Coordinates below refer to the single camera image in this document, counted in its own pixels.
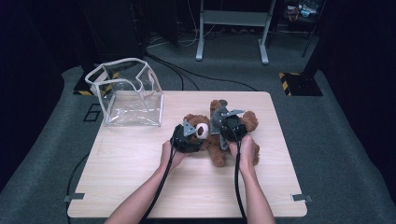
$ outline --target transparent plastic box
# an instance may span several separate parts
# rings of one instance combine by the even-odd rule
[[[127,58],[102,63],[85,81],[99,99],[105,126],[161,126],[163,91],[147,62]]]

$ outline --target gray carpet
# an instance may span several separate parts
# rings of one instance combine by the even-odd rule
[[[196,42],[176,48],[162,44],[148,52],[199,75],[230,79],[268,91],[285,135],[304,194],[313,202],[299,218],[278,218],[277,223],[396,223],[396,207],[381,174],[367,157],[337,104],[325,76],[315,80],[322,97],[286,96],[279,72],[301,72],[305,39],[277,34],[268,49],[270,63],[260,60],[256,35],[217,36],[205,42],[204,59],[195,61]],[[167,91],[181,91],[180,78],[169,68],[146,59]],[[82,75],[80,67],[63,73],[61,100],[31,151],[0,195],[0,223],[67,223],[66,187],[73,169],[86,155],[100,121],[83,122],[93,96],[73,94]],[[189,75],[202,91],[252,91],[232,82]],[[187,80],[186,91],[195,91]],[[71,183],[76,187],[84,162]],[[103,223],[103,219],[71,219],[71,223]],[[239,223],[239,219],[151,220],[152,223]]]

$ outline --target teddy bear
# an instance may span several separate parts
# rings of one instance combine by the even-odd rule
[[[225,153],[229,151],[226,142],[221,139],[218,130],[219,124],[216,125],[216,115],[219,112],[230,112],[226,108],[227,104],[228,103],[225,100],[213,100],[210,104],[210,119],[204,115],[193,114],[189,114],[184,117],[184,120],[186,120],[191,126],[197,129],[197,134],[191,137],[191,141],[197,142],[200,141],[200,138],[202,141],[200,150],[207,150],[213,164],[217,167],[224,166]],[[256,114],[252,111],[245,112],[244,115],[240,118],[240,121],[241,123],[246,125],[248,133],[256,130],[259,125]],[[254,150],[254,165],[257,165],[259,163],[260,147],[256,143],[254,146]]]

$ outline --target cable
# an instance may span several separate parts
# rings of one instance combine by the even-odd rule
[[[150,58],[151,60],[153,60],[153,61],[155,61],[155,62],[157,62],[157,63],[161,63],[161,64],[167,66],[168,68],[172,69],[176,74],[178,74],[178,76],[180,77],[181,83],[182,83],[181,89],[182,89],[183,91],[184,91],[183,77],[186,78],[186,79],[187,79],[198,91],[200,90],[199,87],[197,86],[197,84],[196,84],[190,77],[188,77],[188,76],[185,75],[182,71],[180,71],[180,70],[179,70],[180,68],[178,68],[178,67],[175,66],[174,64],[169,63],[169,62],[166,62],[166,61],[164,61],[164,60],[158,58],[157,56],[154,56],[154,55],[149,54],[149,53],[147,53],[147,52],[145,53],[145,55],[146,55],[148,58]]]
[[[173,158],[175,157],[176,153],[177,153],[177,151],[174,150],[174,142],[172,140],[171,153],[169,155],[169,162],[168,162],[168,165],[166,166],[165,173],[163,174],[163,179],[161,180],[160,186],[157,188],[157,191],[155,192],[154,199],[152,200],[151,205],[148,208],[148,211],[146,212],[145,215],[143,215],[143,217],[142,217],[142,219],[140,219],[139,223],[144,223],[146,221],[146,219],[149,216],[149,213],[151,212],[152,208],[154,207],[155,203],[157,202],[158,198],[160,197],[161,191],[163,190],[163,185],[165,183],[166,177],[168,177],[168,173],[169,173],[169,170],[171,169],[172,161],[173,161]]]
[[[71,186],[72,179],[73,179],[73,176],[74,176],[74,174],[75,174],[77,168],[82,164],[83,161],[85,161],[85,159],[88,158],[89,155],[90,155],[90,153],[87,153],[87,155],[85,155],[85,156],[78,162],[78,164],[76,165],[76,167],[73,169],[73,172],[72,172],[72,174],[70,175],[69,181],[68,181],[68,183],[67,183],[66,196],[69,196],[69,195],[70,195],[70,186]],[[70,223],[71,223],[71,222],[70,222],[70,216],[67,215],[67,210],[69,209],[69,205],[70,205],[70,203],[66,203],[67,223],[70,224]]]
[[[241,211],[243,222],[248,223],[248,219],[247,219],[247,216],[246,216],[245,210],[244,210],[244,205],[242,204],[242,200],[241,200],[241,194],[239,193],[239,162],[241,161],[241,141],[237,141],[238,139],[237,139],[236,133],[234,131],[233,131],[233,137],[235,139],[236,149],[237,149],[236,158],[235,158],[235,172],[234,172],[234,177],[233,177],[236,200],[238,201],[238,206],[239,206],[239,210]]]
[[[248,84],[245,84],[245,83],[242,83],[242,82],[238,82],[238,81],[234,81],[234,80],[228,80],[228,79],[222,79],[222,78],[205,77],[205,76],[202,76],[202,75],[195,74],[195,73],[193,73],[193,72],[191,72],[191,71],[188,71],[188,70],[186,70],[186,69],[184,69],[184,68],[181,68],[181,67],[179,67],[179,66],[177,66],[177,65],[175,65],[175,64],[166,62],[166,61],[164,61],[164,60],[158,58],[157,56],[154,56],[154,55],[152,55],[152,54],[150,54],[150,53],[148,53],[148,52],[145,52],[145,55],[146,55],[147,57],[149,57],[150,59],[152,59],[152,60],[158,62],[158,63],[165,64],[166,66],[172,66],[172,68],[174,68],[174,69],[178,69],[178,70],[181,70],[181,71],[190,73],[190,74],[192,74],[192,75],[194,75],[194,76],[197,76],[197,77],[203,77],[203,78],[207,78],[207,79],[215,80],[215,81],[232,82],[232,83],[236,83],[236,84],[239,84],[239,85],[246,86],[246,87],[248,87],[248,88],[250,88],[250,89],[252,89],[252,90],[254,90],[254,91],[258,91],[258,90],[256,90],[255,88],[249,86]]]
[[[197,40],[197,36],[198,36],[197,25],[196,25],[196,23],[195,23],[194,17],[192,16],[192,11],[191,11],[191,6],[190,6],[190,0],[187,1],[187,4],[189,5],[190,15],[191,15],[191,18],[192,18],[192,22],[194,23],[195,37],[194,37],[194,39],[191,41],[191,43],[188,44],[188,45],[182,45],[182,44],[180,44],[180,45],[183,46],[183,47],[189,47],[189,46],[191,46],[193,43],[195,43],[195,41]]]

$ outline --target teddy bear leg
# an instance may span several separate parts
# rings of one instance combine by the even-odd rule
[[[213,161],[215,166],[223,166],[224,165],[224,152],[219,148],[210,147],[209,148],[210,158]]]

